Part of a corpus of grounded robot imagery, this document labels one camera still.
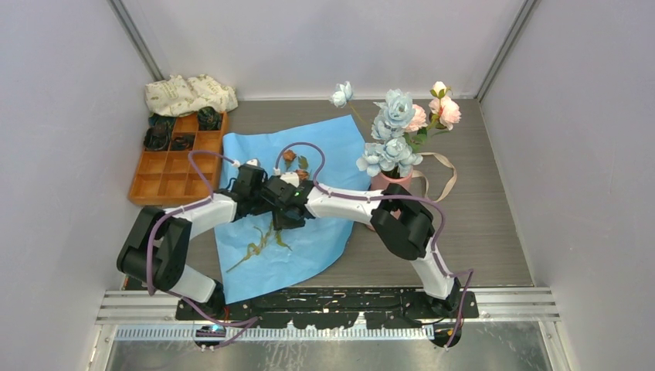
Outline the orange rose stem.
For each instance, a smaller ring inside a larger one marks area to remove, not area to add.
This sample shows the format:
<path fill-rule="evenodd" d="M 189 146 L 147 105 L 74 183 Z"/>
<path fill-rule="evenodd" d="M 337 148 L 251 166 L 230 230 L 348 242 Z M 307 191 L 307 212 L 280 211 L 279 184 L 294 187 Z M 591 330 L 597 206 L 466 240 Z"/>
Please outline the orange rose stem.
<path fill-rule="evenodd" d="M 275 227 L 276 219 L 274 214 L 269 211 L 267 213 L 262 213 L 262 216 L 265 216 L 268 222 L 266 228 L 263 228 L 263 226 L 260 226 L 258 224 L 252 225 L 252 229 L 259 234 L 259 238 L 254 241 L 250 241 L 245 246 L 244 255 L 237 262 L 235 262 L 234 265 L 232 265 L 226 270 L 227 273 L 234 271 L 239 265 L 243 264 L 244 262 L 247 262 L 248 260 L 251 260 L 254 257 L 258 257 L 272 243 L 278 246 L 282 251 L 289 251 L 289 252 L 294 251 L 292 246 L 284 241 L 283 231 L 276 229 Z"/>
<path fill-rule="evenodd" d="M 294 173 L 296 173 L 299 176 L 300 180 L 306 180 L 309 178 L 310 173 L 308 171 L 308 161 L 305 156 L 297 155 L 292 150 L 287 150 L 283 154 L 283 160 L 284 160 L 286 172 L 291 171 L 292 167 L 296 166 L 296 168 L 294 169 Z M 285 243 L 283 241 L 283 234 L 281 230 L 275 232 L 275 241 L 278 246 L 284 247 L 289 251 L 293 250 L 288 243 Z"/>

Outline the flower bouquet blue paper wrap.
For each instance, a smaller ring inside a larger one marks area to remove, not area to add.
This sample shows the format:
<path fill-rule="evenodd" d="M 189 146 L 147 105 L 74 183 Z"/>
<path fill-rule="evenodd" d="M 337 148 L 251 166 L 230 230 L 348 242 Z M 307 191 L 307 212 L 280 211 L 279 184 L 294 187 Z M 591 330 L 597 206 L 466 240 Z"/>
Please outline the flower bouquet blue paper wrap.
<path fill-rule="evenodd" d="M 333 118 L 272 134 L 235 134 L 223 138 L 223 153 L 232 160 L 252 158 L 271 173 L 280 151 L 288 144 L 308 161 L 309 173 L 321 170 L 318 180 L 326 186 L 366 190 L 370 178 L 358 170 L 365 140 L 352 116 Z M 308 280 L 330 267 L 344 252 L 353 223 L 338 218 L 307 220 L 305 226 L 282 230 L 293 252 L 272 243 L 261 255 L 226 270 L 243 255 L 245 246 L 257 240 L 253 224 L 266 228 L 265 216 L 247 216 L 214 229 L 226 302 L 229 304 L 268 294 Z"/>

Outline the light blue flower stem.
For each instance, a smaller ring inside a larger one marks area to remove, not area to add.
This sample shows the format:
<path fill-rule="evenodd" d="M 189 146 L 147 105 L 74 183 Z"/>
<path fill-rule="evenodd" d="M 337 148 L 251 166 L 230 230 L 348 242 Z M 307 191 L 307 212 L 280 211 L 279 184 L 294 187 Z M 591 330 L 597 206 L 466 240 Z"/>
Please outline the light blue flower stem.
<path fill-rule="evenodd" d="M 423 157 L 414 152 L 409 140 L 411 133 L 427 126 L 425 111 L 413 103 L 410 94 L 388 90 L 382 102 L 376 102 L 378 113 L 371 123 L 371 136 L 356 161 L 358 170 L 370 177 L 379 174 L 390 179 L 402 179 L 412 174 Z"/>

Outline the beige ribbon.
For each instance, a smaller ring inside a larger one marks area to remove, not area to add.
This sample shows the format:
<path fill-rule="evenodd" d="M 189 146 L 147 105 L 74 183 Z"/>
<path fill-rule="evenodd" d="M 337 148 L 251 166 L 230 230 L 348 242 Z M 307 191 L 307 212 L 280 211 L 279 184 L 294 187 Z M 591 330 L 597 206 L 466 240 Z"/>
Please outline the beige ribbon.
<path fill-rule="evenodd" d="M 424 197 L 434 196 L 433 200 L 439 203 L 453 191 L 458 180 L 458 171 L 445 155 L 431 151 L 419 154 L 433 167 L 415 168 L 410 178 L 422 182 Z"/>

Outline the pink peony flower stem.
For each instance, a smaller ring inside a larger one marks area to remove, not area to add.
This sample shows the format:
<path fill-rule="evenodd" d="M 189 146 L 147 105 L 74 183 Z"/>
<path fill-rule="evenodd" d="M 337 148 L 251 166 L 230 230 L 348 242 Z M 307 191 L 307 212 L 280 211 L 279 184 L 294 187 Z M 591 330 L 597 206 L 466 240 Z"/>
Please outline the pink peony flower stem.
<path fill-rule="evenodd" d="M 436 81 L 430 89 L 428 109 L 414 104 L 414 117 L 405 128 L 404 138 L 414 153 L 420 152 L 429 139 L 453 130 L 460 122 L 459 104 L 450 96 L 451 87 Z"/>

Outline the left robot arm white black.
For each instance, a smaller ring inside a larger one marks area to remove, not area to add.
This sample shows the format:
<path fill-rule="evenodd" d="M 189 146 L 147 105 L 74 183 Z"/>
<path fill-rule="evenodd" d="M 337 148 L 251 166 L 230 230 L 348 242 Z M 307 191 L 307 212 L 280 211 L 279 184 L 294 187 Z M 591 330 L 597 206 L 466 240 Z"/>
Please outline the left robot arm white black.
<path fill-rule="evenodd" d="M 117 269 L 155 291 L 195 302 L 197 312 L 207 319 L 218 318 L 226 306 L 223 285 L 186 264 L 189 242 L 262 209 L 260 193 L 266 180 L 263 168 L 246 163 L 238 168 L 230 189 L 177 209 L 144 207 L 117 257 Z"/>

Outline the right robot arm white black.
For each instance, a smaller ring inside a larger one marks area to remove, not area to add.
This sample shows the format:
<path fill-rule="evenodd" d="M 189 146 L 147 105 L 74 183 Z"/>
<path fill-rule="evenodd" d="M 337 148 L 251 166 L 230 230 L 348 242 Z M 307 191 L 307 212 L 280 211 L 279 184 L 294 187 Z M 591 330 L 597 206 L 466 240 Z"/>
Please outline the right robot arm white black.
<path fill-rule="evenodd" d="M 438 205 L 412 196 L 398 184 L 376 191 L 338 189 L 311 180 L 271 177 L 260 195 L 271 207 L 276 229 L 295 229 L 308 219 L 338 218 L 373 228 L 393 255 L 407 260 L 429 296 L 431 312 L 441 318 L 457 310 L 461 284 L 447 267 L 436 241 L 443 231 L 434 226 L 431 209 Z"/>

